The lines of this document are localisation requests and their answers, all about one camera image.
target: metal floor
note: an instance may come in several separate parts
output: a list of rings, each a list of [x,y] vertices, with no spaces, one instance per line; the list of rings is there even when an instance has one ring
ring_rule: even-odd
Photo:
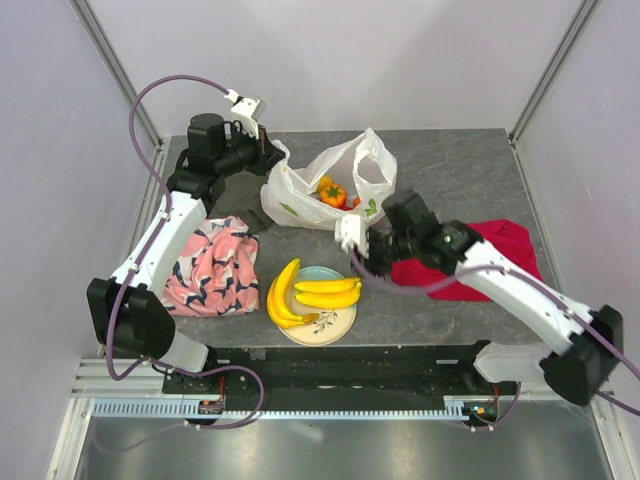
[[[104,447],[176,420],[94,418]],[[496,431],[427,421],[259,420],[235,430],[177,429],[121,455],[87,440],[76,480],[606,480],[591,410],[520,402]]]

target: leaf pattern on plate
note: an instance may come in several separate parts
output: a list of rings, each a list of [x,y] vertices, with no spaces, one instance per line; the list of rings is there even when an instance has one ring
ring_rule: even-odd
[[[333,322],[338,318],[338,313],[335,310],[330,312],[320,312],[320,317],[313,321],[316,329],[313,331],[314,335],[322,333],[325,329],[333,325]]]

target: red cloth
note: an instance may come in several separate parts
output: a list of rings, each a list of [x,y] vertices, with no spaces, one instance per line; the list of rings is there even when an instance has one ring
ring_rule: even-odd
[[[526,270],[538,280],[542,280],[536,252],[531,244],[529,231],[510,220],[490,220],[488,222],[469,223],[475,231],[490,241],[505,257]],[[393,264],[391,280],[398,285],[425,286],[442,280],[446,275],[438,270],[426,268],[419,260],[412,258]],[[471,287],[458,282],[438,292],[430,293],[435,300],[466,300],[488,302],[489,298]]]

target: plate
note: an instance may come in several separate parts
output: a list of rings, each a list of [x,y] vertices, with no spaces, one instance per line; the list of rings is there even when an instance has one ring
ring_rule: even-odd
[[[344,278],[335,270],[326,267],[305,267],[300,269],[296,276],[296,282],[305,280],[336,280]],[[307,347],[321,347],[329,345],[342,338],[349,331],[353,321],[356,318],[356,306],[352,305],[347,308],[338,310],[323,310],[321,308],[308,307],[298,302],[294,296],[293,287],[286,293],[287,305],[291,307],[291,311],[297,315],[306,315],[307,313],[319,313],[320,318],[309,325],[302,325],[293,328],[280,328],[280,331],[300,345]]]

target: white plastic bag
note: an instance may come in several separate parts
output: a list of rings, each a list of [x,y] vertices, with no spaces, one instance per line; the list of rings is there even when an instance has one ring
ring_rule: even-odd
[[[396,186],[398,165],[376,133],[367,128],[353,140],[328,148],[307,166],[289,167],[289,151],[269,174],[260,191],[262,208],[278,225],[333,230],[336,220],[347,213],[362,215],[368,224],[380,220],[382,201]],[[347,191],[348,205],[360,197],[360,205],[350,212],[322,203],[315,194],[323,175],[330,176]]]

